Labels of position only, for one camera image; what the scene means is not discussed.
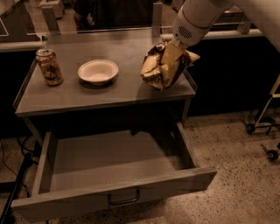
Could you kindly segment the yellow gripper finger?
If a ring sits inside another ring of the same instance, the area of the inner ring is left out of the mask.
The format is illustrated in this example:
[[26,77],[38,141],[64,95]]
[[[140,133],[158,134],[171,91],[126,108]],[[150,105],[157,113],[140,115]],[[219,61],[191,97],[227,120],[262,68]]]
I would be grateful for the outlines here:
[[184,54],[185,47],[184,45],[177,39],[171,39],[165,49],[163,58],[161,59],[161,64],[174,64],[180,62],[180,57]]

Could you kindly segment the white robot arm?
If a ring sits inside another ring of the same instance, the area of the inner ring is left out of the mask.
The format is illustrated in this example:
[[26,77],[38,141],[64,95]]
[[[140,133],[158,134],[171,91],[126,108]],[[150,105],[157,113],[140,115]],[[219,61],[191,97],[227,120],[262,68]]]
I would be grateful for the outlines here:
[[232,6],[280,51],[280,0],[185,0],[173,21],[170,41],[179,49],[197,45]]

